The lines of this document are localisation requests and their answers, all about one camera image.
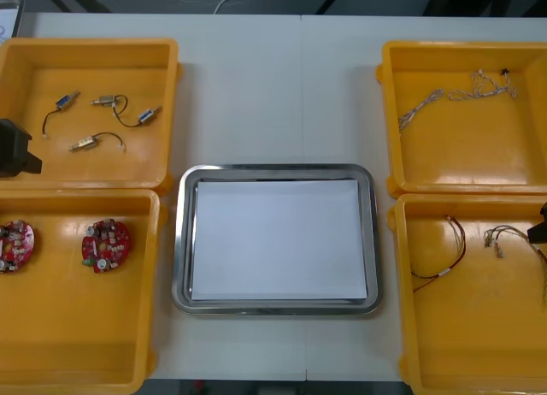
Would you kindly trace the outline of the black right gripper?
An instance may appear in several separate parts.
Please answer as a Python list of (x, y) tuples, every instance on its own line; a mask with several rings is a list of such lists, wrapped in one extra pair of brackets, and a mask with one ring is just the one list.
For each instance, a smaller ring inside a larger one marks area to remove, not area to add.
[[(545, 203), (540, 210), (541, 216), (547, 219), (547, 203)], [(527, 237), (531, 244), (546, 244), (547, 243), (547, 229), (545, 225), (536, 225), (527, 230)]]

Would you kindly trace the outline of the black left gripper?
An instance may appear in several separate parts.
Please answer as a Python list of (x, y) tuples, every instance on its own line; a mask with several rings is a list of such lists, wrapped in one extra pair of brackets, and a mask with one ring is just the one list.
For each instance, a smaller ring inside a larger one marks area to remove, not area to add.
[(1, 119), (1, 177), (15, 177), (21, 172), (42, 173), (42, 160), (29, 153), (32, 136), (9, 119)]

